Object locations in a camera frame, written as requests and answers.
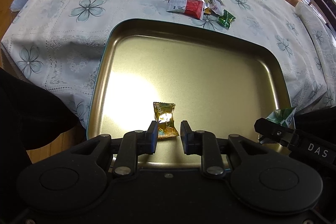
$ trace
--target metal screw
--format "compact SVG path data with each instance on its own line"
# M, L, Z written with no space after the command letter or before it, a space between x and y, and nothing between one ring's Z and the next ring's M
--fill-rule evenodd
M223 174L224 170L219 166L211 166L207 168L207 172L211 175L220 175Z
M128 175L129 173L131 173L131 169L130 167L127 166L119 166L117 167L114 172L118 175Z
M165 173L165 178L171 179L174 175L172 173Z

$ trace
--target metal tray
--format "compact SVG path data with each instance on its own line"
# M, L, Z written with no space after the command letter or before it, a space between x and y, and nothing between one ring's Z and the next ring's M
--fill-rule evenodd
M175 103L175 127L218 138L236 133L257 141L254 123L290 107L278 61L266 48L226 34L169 22L131 19L114 28L100 63L88 138L146 130L153 102ZM159 140L139 163L158 167L200 165L184 155L180 137Z

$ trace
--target black fabric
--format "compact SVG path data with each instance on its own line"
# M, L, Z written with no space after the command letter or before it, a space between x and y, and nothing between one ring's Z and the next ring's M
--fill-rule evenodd
M336 107L296 115L294 121L295 128L336 144ZM290 157L312 166L320 173L323 180L323 191L316 210L329 221L335 221L336 174L293 152Z
M26 150L51 143L77 122L56 96L0 68L0 219L9 222L25 208L16 178L31 164Z

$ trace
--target wrapped candy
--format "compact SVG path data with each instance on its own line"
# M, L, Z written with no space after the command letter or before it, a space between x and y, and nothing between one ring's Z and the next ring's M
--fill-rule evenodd
M224 11L222 9L222 5L219 0L208 0L210 9L214 11L217 15L222 16L224 15Z
M230 14L227 10L224 10L224 15L217 18L219 24L223 25L225 28L229 29L231 25L231 21L236 19L232 14Z
M175 104L154 102L155 119L159 122L158 138L177 137L179 133L174 127L173 110Z

